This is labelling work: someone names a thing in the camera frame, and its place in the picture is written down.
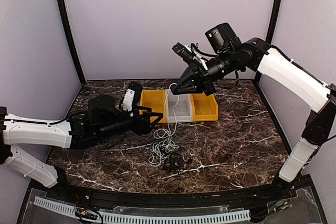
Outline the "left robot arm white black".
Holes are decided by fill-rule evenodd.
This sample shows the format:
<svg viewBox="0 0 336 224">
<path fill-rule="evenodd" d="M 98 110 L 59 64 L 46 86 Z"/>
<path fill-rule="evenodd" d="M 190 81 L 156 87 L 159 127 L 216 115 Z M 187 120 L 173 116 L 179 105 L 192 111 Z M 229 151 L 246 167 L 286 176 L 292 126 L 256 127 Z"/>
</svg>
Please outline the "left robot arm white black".
<svg viewBox="0 0 336 224">
<path fill-rule="evenodd" d="M 1 164 L 46 188 L 53 188 L 61 200 L 69 201 L 74 197 L 74 189 L 68 185 L 65 171 L 43 163 L 25 152 L 20 144 L 85 150 L 128 131 L 148 134 L 163 118 L 162 113 L 134 102 L 125 110 L 119 110 L 110 95 L 91 99 L 82 114 L 80 119 L 70 116 L 60 121 L 43 121 L 18 117 L 1 107 Z"/>
</svg>

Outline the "black frame post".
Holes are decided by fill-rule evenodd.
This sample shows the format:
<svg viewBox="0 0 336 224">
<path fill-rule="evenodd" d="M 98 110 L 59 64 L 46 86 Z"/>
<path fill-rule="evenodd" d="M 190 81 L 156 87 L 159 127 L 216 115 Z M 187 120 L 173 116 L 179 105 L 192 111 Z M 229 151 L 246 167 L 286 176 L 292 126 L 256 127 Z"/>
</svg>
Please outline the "black frame post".
<svg viewBox="0 0 336 224">
<path fill-rule="evenodd" d="M 274 37 L 276 24 L 278 20 L 278 14 L 280 11 L 280 4 L 281 4 L 281 0 L 274 0 L 273 5 L 272 5 L 272 11 L 271 11 L 270 21 L 269 21 L 267 35 L 266 35 L 266 42 L 269 44 L 272 43 L 272 39 Z"/>
<path fill-rule="evenodd" d="M 86 79 L 85 79 L 83 69 L 82 69 L 82 66 L 79 60 L 79 56 L 76 50 L 75 41 L 72 35 L 70 22 L 69 22 L 67 10 L 66 10 L 65 0 L 57 0 L 57 4 L 58 4 L 58 9 L 59 9 L 60 18 L 61 18 L 64 33 L 65 33 L 67 45 L 70 51 L 73 65 L 76 70 L 76 74 L 77 74 L 80 84 L 84 85 L 86 83 Z"/>
</svg>

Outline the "yellow bin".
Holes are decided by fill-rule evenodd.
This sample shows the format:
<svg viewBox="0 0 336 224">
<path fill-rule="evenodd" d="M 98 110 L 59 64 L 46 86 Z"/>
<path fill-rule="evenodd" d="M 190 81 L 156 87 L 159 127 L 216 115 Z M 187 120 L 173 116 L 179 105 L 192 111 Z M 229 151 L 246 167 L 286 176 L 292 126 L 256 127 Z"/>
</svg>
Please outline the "yellow bin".
<svg viewBox="0 0 336 224">
<path fill-rule="evenodd" d="M 190 97 L 194 122 L 218 120 L 218 104 L 213 94 L 209 96 L 206 96 L 204 93 L 191 94 Z"/>
<path fill-rule="evenodd" d="M 163 113 L 163 118 L 159 124 L 167 123 L 166 119 L 166 92 L 165 90 L 143 90 L 141 94 L 140 106 L 152 109 L 152 112 Z"/>
</svg>

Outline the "right black frame post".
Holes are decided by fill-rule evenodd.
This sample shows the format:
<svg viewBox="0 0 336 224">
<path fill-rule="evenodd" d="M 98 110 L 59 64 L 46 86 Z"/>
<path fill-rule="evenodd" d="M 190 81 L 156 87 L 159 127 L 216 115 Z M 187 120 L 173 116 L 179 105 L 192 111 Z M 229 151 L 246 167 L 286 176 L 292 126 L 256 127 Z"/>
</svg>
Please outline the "right black frame post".
<svg viewBox="0 0 336 224">
<path fill-rule="evenodd" d="M 276 24 L 278 20 L 278 14 L 280 11 L 280 4 L 281 4 L 281 0 L 274 0 L 273 5 L 272 5 L 272 11 L 271 11 L 270 21 L 269 21 L 267 35 L 266 35 L 266 42 L 269 44 L 272 43 L 272 39 L 274 37 Z"/>
</svg>

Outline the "white translucent bin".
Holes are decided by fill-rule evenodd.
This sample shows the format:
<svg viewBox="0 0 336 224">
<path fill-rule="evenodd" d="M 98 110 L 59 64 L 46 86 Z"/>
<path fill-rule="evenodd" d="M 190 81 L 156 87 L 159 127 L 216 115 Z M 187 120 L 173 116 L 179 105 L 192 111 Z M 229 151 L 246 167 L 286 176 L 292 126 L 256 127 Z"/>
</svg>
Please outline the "white translucent bin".
<svg viewBox="0 0 336 224">
<path fill-rule="evenodd" d="M 174 95 L 166 92 L 166 116 L 170 123 L 188 123 L 193 121 L 193 108 L 189 94 Z"/>
</svg>

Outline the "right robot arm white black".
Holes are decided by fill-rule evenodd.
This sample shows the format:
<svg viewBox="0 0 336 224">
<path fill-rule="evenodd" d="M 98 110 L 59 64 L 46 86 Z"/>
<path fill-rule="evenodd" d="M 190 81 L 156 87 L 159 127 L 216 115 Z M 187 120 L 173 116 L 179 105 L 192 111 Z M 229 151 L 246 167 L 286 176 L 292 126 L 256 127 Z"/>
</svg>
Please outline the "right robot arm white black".
<svg viewBox="0 0 336 224">
<path fill-rule="evenodd" d="M 194 43 L 187 46 L 178 42 L 172 47 L 188 65 L 172 88 L 174 95 L 209 96 L 216 91 L 216 81 L 249 68 L 278 82 L 310 108 L 300 140 L 268 187 L 269 197 L 278 200 L 320 147 L 333 139 L 330 132 L 335 120 L 335 85 L 318 79 L 277 46 L 260 38 L 241 42 L 229 23 L 213 27 L 205 36 L 214 51 L 212 55 L 201 52 Z"/>
</svg>

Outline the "black front rail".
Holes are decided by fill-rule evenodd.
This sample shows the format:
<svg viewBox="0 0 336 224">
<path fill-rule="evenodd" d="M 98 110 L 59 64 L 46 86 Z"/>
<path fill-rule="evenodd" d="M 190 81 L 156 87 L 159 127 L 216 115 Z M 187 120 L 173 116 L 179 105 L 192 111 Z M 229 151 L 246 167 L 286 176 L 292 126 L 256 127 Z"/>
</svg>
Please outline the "black front rail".
<svg viewBox="0 0 336 224">
<path fill-rule="evenodd" d="M 98 209 L 121 207 L 148 208 L 201 208 L 228 206 L 264 210 L 268 204 L 293 198 L 297 195 L 293 188 L 284 193 L 274 191 L 272 185 L 252 188 L 191 194 L 142 194 L 126 193 L 86 187 L 61 185 L 44 189 L 47 194 L 60 200 L 77 202 Z"/>
</svg>

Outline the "left black frame post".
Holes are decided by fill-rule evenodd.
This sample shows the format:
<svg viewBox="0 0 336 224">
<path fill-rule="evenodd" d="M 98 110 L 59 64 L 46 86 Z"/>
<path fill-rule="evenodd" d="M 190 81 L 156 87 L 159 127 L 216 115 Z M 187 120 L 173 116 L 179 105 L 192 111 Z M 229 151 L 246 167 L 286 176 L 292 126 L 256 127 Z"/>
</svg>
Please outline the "left black frame post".
<svg viewBox="0 0 336 224">
<path fill-rule="evenodd" d="M 57 0 L 57 4 L 58 4 L 58 9 L 59 9 L 60 18 L 61 18 L 64 33 L 65 33 L 67 45 L 70 51 L 73 65 L 76 70 L 76 74 L 77 74 L 80 84 L 84 85 L 86 83 L 86 79 L 85 79 L 83 69 L 82 69 L 82 66 L 79 60 L 79 56 L 76 50 L 75 41 L 72 35 L 70 22 L 69 22 L 67 10 L 66 10 L 65 0 Z"/>
</svg>

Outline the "yellow bin front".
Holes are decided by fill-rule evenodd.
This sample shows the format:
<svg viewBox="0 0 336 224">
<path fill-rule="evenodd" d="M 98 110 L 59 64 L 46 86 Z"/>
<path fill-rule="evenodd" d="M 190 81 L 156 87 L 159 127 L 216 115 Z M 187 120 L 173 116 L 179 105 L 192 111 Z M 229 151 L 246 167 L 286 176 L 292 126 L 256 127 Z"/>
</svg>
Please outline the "yellow bin front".
<svg viewBox="0 0 336 224">
<path fill-rule="evenodd" d="M 213 94 L 209 96 L 206 96 L 204 93 L 191 94 L 190 97 L 194 122 L 218 120 L 218 104 Z"/>
</svg>

